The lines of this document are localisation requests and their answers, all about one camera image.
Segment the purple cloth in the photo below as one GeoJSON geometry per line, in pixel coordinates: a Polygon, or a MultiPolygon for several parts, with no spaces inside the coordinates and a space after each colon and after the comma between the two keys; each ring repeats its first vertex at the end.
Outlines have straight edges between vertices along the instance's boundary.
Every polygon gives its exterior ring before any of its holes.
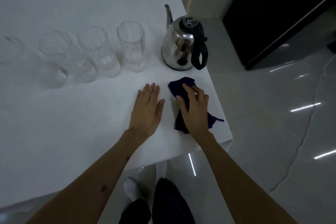
{"type": "MultiPolygon", "coordinates": [[[[170,82],[168,84],[168,87],[171,91],[171,93],[176,97],[176,96],[181,96],[184,101],[185,104],[187,106],[187,108],[189,109],[189,98],[188,98],[188,93],[184,90],[184,88],[182,87],[182,84],[185,83],[188,86],[192,87],[192,86],[196,86],[195,84],[195,80],[189,77],[183,77],[182,79],[178,80],[178,81],[173,81],[170,82]]],[[[217,121],[224,121],[222,119],[218,119],[215,116],[212,116],[211,114],[208,113],[208,128],[212,128],[212,125],[217,121]]],[[[179,110],[177,117],[176,117],[176,121],[175,121],[175,129],[179,130],[179,131],[183,131],[185,134],[189,134],[189,131],[186,127],[186,125],[184,124],[184,120],[182,117],[182,113],[181,110],[179,110]]]]}

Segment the black pants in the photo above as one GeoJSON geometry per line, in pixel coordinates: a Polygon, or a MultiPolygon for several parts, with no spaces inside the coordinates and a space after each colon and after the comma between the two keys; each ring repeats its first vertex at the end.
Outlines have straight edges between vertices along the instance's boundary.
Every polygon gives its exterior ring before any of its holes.
{"type": "MultiPolygon", "coordinates": [[[[119,224],[148,224],[150,219],[151,211],[148,204],[139,198],[124,209],[119,224]]],[[[162,223],[195,224],[187,202],[176,185],[166,178],[161,178],[157,182],[153,203],[153,224],[162,223]]]]}

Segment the white tabletop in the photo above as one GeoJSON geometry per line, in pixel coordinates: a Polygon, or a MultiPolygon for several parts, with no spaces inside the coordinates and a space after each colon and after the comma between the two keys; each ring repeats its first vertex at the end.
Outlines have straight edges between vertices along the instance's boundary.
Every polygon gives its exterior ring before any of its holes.
{"type": "Polygon", "coordinates": [[[37,52],[37,42],[51,30],[72,35],[89,25],[107,31],[116,50],[116,28],[133,20],[145,30],[147,68],[133,73],[122,68],[118,77],[98,78],[89,84],[68,83],[57,90],[8,84],[0,68],[0,208],[59,191],[113,146],[128,128],[137,90],[146,82],[161,87],[166,99],[162,121],[129,160],[126,169],[143,167],[199,146],[174,130],[178,112],[167,84],[188,76],[210,96],[209,112],[225,122],[211,129],[218,142],[232,135],[208,70],[177,72],[161,58],[169,4],[173,18],[184,15],[181,0],[0,0],[0,36],[15,36],[37,52]]]}

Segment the stainless steel kettle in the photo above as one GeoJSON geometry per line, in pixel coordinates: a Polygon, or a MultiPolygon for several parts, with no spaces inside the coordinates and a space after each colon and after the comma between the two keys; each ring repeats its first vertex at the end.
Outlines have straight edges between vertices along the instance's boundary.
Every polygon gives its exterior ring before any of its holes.
{"type": "Polygon", "coordinates": [[[165,7],[167,33],[161,48],[163,61],[174,70],[184,71],[193,66],[198,70],[203,69],[208,61],[208,48],[204,43],[207,38],[204,36],[202,24],[189,15],[173,22],[169,5],[165,7]]]}

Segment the white sock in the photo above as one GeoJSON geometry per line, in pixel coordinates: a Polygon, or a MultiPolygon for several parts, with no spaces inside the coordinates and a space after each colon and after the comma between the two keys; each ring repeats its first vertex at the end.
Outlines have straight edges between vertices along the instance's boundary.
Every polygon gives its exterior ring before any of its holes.
{"type": "Polygon", "coordinates": [[[166,178],[166,171],[167,171],[167,161],[162,161],[155,164],[155,170],[156,170],[156,183],[158,183],[158,180],[160,178],[166,178]]]}
{"type": "Polygon", "coordinates": [[[126,195],[132,200],[135,201],[138,198],[144,198],[138,188],[136,180],[132,177],[127,177],[124,181],[124,191],[126,195]]]}

